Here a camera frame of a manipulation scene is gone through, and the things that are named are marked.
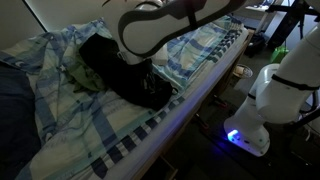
white robot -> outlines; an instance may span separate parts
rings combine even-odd
[[[108,0],[103,13],[122,59],[135,65],[153,57],[172,38],[257,2],[260,1]],[[318,0],[306,2],[320,12]],[[224,123],[232,143],[262,156],[270,145],[263,124],[298,120],[302,104],[320,86],[319,42],[320,25],[283,59],[281,66],[271,64],[261,70],[245,102]]]

floor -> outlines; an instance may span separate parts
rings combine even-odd
[[[221,99],[240,106],[260,69],[269,64],[271,53],[265,50],[253,58],[244,56],[239,63],[250,67],[253,76],[239,80],[234,87],[229,86],[221,95]],[[199,113],[204,121],[210,121],[210,109],[204,108]],[[179,169],[176,179],[255,179],[220,147],[205,138],[194,123],[188,125],[165,158]]]

plaid blanket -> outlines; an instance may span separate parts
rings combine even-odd
[[[130,104],[112,90],[73,92],[74,84],[68,83],[65,70],[80,58],[78,49],[91,35],[111,38],[105,27],[101,19],[72,25],[0,51],[0,61],[27,73],[35,93],[42,148],[18,179],[66,179],[84,170],[96,172],[97,167],[110,169],[183,101],[188,79],[237,23],[223,17],[168,43],[169,63],[155,66],[155,73],[180,93],[159,112]]]

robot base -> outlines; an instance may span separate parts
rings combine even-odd
[[[257,157],[263,156],[269,149],[270,140],[268,139],[266,144],[262,147],[255,145],[252,141],[250,141],[250,138],[246,136],[244,132],[232,127],[232,124],[234,124],[233,121],[234,116],[228,118],[224,122],[224,130],[228,135],[228,140]]]

bed frame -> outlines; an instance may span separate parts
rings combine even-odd
[[[254,30],[248,29],[248,36],[243,43],[243,46],[240,48],[240,51],[236,54],[236,56],[233,58],[232,63],[229,65],[228,68],[226,68],[224,71],[225,73],[221,74],[220,80],[216,85],[213,85],[209,91],[204,97],[208,97],[209,94],[215,94],[220,95],[228,86],[231,77],[233,76],[233,70],[238,64],[239,60],[244,54],[244,51],[246,50],[247,46],[250,43],[250,40],[254,34]],[[158,159],[162,158],[162,155],[165,155],[166,152],[171,148],[171,146],[175,143],[175,141],[180,137],[180,135],[184,132],[185,128],[193,118],[193,116],[199,111],[201,108],[201,104],[204,103],[205,98],[199,103],[199,105],[193,109],[192,112],[189,112],[188,118],[185,119],[185,122],[181,124],[180,128],[176,128],[176,131],[172,132],[168,138],[166,138],[165,142],[162,146],[160,146],[156,151],[154,151],[151,158],[149,158],[144,165],[140,168],[140,170],[134,175],[133,179],[141,179],[144,174],[149,170],[149,168],[153,165],[153,163]]]

